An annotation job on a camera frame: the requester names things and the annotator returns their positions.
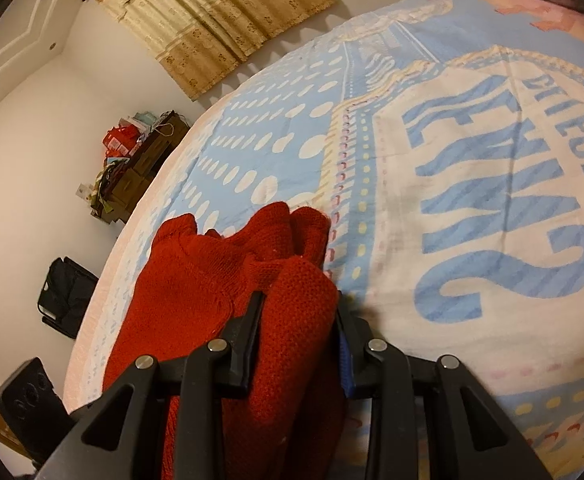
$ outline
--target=blue and white bedsheet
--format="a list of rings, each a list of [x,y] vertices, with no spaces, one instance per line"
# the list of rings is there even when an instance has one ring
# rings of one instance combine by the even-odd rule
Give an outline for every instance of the blue and white bedsheet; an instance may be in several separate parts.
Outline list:
[[[552,474],[578,476],[584,17],[537,0],[406,0],[253,76],[186,139],[106,267],[72,402],[100,394],[165,219],[191,212],[229,235],[264,204],[307,203],[332,218],[325,269],[353,308],[407,354],[458,355]],[[369,404],[353,405],[335,478],[362,477],[369,423]]]

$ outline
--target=red fabric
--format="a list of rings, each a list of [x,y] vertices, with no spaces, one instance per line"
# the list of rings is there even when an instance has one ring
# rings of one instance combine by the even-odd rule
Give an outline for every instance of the red fabric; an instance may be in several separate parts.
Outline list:
[[[342,429],[345,400],[327,341],[337,290],[320,267],[329,220],[285,203],[257,212],[229,238],[197,235],[187,214],[152,242],[103,380],[104,389],[139,355],[191,353],[266,293],[259,355],[246,400],[224,400],[229,480],[325,477]],[[170,404],[163,480],[172,478],[178,399]]]

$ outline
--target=wooden dresser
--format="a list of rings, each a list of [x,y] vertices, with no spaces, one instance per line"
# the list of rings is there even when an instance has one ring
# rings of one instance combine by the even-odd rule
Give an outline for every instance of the wooden dresser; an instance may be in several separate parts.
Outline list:
[[[112,211],[101,211],[107,223],[127,222],[161,166],[183,140],[190,127],[174,112],[163,119],[136,153],[121,168],[102,192]]]

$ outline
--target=bed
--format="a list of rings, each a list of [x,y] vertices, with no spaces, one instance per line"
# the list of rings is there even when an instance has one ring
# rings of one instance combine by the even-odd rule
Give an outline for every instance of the bed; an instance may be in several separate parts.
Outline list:
[[[229,235],[263,205],[330,216],[325,272],[406,354],[459,356],[555,478],[584,468],[584,16],[404,0],[253,76],[194,124],[119,237],[64,402],[95,399],[158,227]],[[353,403],[334,478],[361,478]]]

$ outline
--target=floral curtain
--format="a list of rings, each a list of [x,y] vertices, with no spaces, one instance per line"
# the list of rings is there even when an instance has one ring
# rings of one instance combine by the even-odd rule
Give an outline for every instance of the floral curtain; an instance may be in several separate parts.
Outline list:
[[[334,0],[97,0],[141,38],[191,98],[268,39]]]

